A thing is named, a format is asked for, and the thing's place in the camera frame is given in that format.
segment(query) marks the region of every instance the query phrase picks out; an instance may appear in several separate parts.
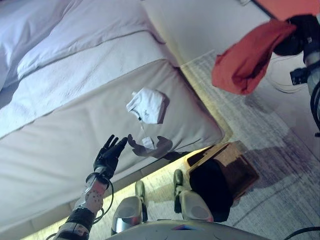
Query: robot leg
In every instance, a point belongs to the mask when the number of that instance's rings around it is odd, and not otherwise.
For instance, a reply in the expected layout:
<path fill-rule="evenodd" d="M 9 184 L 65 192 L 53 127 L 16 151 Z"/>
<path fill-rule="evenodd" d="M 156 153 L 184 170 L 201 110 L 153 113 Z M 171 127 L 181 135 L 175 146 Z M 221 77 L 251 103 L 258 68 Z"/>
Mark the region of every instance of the robot leg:
<path fill-rule="evenodd" d="M 183 173 L 174 172 L 174 211 L 182 213 L 184 220 L 213 222 L 214 218 L 202 197 L 194 191 L 183 187 Z"/>
<path fill-rule="evenodd" d="M 142 181 L 135 184 L 135 195 L 121 201 L 112 221 L 111 234 L 123 232 L 146 221 L 145 186 Z"/>

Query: red cloth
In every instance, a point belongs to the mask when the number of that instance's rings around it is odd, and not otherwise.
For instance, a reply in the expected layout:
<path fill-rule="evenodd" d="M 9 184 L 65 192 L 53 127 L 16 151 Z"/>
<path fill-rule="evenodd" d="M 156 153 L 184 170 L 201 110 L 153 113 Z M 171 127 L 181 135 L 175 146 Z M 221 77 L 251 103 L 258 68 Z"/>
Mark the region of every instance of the red cloth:
<path fill-rule="evenodd" d="M 212 84 L 234 94 L 250 94 L 266 74 L 275 47 L 296 30 L 271 19 L 244 36 L 222 55 L 212 70 Z"/>

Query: black cable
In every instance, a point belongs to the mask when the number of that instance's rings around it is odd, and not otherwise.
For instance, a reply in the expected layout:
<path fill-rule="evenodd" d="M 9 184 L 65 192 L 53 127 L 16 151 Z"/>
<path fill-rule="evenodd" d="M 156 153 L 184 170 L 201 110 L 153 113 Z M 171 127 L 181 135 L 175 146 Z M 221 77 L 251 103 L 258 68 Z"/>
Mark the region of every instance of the black cable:
<path fill-rule="evenodd" d="M 45 240 L 49 240 L 50 238 L 54 237 L 55 235 L 57 235 L 57 233 L 53 233 L 50 236 L 48 236 Z"/>
<path fill-rule="evenodd" d="M 110 205 L 106 211 L 104 211 L 103 208 L 101 209 L 102 210 L 101 216 L 97 217 L 94 220 L 93 224 L 96 224 L 97 222 L 99 222 L 104 217 L 104 215 L 106 215 L 106 213 L 110 210 L 112 203 L 114 202 L 114 185 L 112 184 L 112 182 L 109 179 L 107 179 L 107 178 L 105 178 L 105 179 L 109 182 L 109 185 L 111 186 L 111 202 L 110 202 Z"/>
<path fill-rule="evenodd" d="M 287 236 L 284 240 L 288 240 L 296 235 L 299 234 L 303 234 L 303 233 L 307 233 L 307 232 L 312 232 L 312 231 L 320 231 L 320 226 L 312 226 L 312 227 L 306 227 L 306 228 L 302 228 L 298 231 L 295 231 L 294 233 L 290 234 L 289 236 Z"/>
<path fill-rule="evenodd" d="M 311 99 L 310 99 L 310 108 L 311 108 L 312 116 L 315 121 L 315 124 L 320 130 L 320 119 L 318 117 L 319 99 L 320 99 L 320 82 L 318 82 L 317 85 L 315 85 L 311 94 Z"/>

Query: wooden tray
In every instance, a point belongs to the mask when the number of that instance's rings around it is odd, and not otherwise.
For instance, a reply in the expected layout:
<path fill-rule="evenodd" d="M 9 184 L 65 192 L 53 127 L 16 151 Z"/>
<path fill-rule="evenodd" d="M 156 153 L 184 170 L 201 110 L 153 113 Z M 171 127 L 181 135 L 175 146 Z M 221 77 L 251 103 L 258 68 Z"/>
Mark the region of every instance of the wooden tray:
<path fill-rule="evenodd" d="M 235 142 L 214 145 L 189 157 L 186 160 L 189 167 L 187 175 L 209 159 L 220 165 L 233 200 L 239 199 L 259 179 L 258 173 L 238 150 Z"/>

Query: black bag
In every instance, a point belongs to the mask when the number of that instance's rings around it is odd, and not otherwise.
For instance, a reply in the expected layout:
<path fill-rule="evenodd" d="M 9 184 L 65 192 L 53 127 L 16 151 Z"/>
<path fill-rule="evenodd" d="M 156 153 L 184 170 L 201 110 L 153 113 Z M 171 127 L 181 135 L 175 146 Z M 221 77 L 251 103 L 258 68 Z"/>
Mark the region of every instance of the black bag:
<path fill-rule="evenodd" d="M 214 222 L 228 219 L 233 197 L 219 164 L 209 159 L 190 172 L 190 186 L 207 204 Z"/>

